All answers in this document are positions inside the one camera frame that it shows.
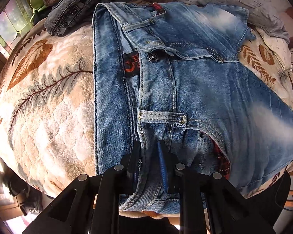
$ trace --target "screw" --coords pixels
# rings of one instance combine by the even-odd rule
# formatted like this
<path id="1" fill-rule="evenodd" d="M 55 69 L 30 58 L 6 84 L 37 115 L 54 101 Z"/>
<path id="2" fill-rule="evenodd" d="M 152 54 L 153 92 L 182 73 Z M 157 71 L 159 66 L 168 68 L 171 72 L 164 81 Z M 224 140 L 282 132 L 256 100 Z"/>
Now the screw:
<path id="1" fill-rule="evenodd" d="M 87 175 L 86 174 L 80 174 L 79 176 L 78 176 L 78 180 L 79 181 L 84 181 L 84 180 L 86 180 L 88 177 L 87 177 Z"/>
<path id="2" fill-rule="evenodd" d="M 117 164 L 114 166 L 115 171 L 121 171 L 123 168 L 124 168 L 124 166 L 122 164 Z"/>
<path id="3" fill-rule="evenodd" d="M 221 179 L 222 175 L 220 173 L 213 173 L 213 178 L 214 179 Z"/>
<path id="4" fill-rule="evenodd" d="M 184 168 L 186 168 L 186 167 L 185 167 L 185 165 L 183 163 L 176 164 L 176 169 L 177 170 L 183 170 Z"/>

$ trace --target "denim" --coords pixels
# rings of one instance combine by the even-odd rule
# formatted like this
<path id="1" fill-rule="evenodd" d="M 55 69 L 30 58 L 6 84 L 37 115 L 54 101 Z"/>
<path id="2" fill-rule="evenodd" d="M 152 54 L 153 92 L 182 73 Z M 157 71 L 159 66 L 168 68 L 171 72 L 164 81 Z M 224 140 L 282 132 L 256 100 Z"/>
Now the denim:
<path id="1" fill-rule="evenodd" d="M 50 35 L 63 37 L 91 18 L 95 6 L 103 1 L 109 0 L 61 0 L 53 7 L 44 26 Z"/>
<path id="2" fill-rule="evenodd" d="M 166 194 L 160 156 L 171 153 L 197 172 L 228 171 L 245 194 L 293 160 L 293 110 L 237 57 L 254 39 L 246 9 L 180 2 L 154 7 L 100 3 L 93 15 L 96 174 L 119 163 L 141 142 L 134 195 L 120 210 L 179 213 Z M 140 73 L 127 78 L 122 54 L 139 53 Z M 150 52 L 159 60 L 150 62 Z M 219 169 L 217 146 L 228 161 Z"/>

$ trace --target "green cloth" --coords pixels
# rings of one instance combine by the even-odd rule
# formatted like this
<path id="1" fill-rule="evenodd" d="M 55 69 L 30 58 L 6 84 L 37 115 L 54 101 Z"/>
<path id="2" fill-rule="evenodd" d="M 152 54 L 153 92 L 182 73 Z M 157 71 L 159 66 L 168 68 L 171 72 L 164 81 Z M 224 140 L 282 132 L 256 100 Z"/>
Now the green cloth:
<path id="1" fill-rule="evenodd" d="M 30 22 L 32 23 L 32 21 L 34 19 L 35 12 L 42 11 L 45 8 L 47 8 L 48 6 L 44 5 L 43 0 L 30 0 L 29 3 L 30 3 L 30 6 L 32 7 L 33 12 L 34 12 L 31 19 L 30 19 Z"/>

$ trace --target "beige blanket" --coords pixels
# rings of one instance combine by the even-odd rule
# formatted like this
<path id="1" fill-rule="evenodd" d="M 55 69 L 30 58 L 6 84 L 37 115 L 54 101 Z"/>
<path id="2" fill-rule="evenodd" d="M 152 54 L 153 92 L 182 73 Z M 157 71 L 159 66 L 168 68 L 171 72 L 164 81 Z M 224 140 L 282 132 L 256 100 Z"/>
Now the beige blanket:
<path id="1" fill-rule="evenodd" d="M 252 31 L 257 40 L 243 43 L 241 62 L 293 109 L 286 43 Z M 92 40 L 91 25 L 59 38 L 40 24 L 15 48 L 0 76 L 0 156 L 53 197 L 79 174 L 95 173 Z M 266 189 L 283 171 L 246 196 Z"/>

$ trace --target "red plaid lining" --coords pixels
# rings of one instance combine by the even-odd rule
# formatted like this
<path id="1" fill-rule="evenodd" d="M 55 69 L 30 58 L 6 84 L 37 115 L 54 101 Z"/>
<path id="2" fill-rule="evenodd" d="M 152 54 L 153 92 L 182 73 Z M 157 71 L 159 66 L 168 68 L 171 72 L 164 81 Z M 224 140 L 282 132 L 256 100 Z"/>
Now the red plaid lining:
<path id="1" fill-rule="evenodd" d="M 228 159 L 221 152 L 218 145 L 214 142 L 214 154 L 218 158 L 218 172 L 224 176 L 226 179 L 229 179 L 230 176 L 230 163 Z"/>

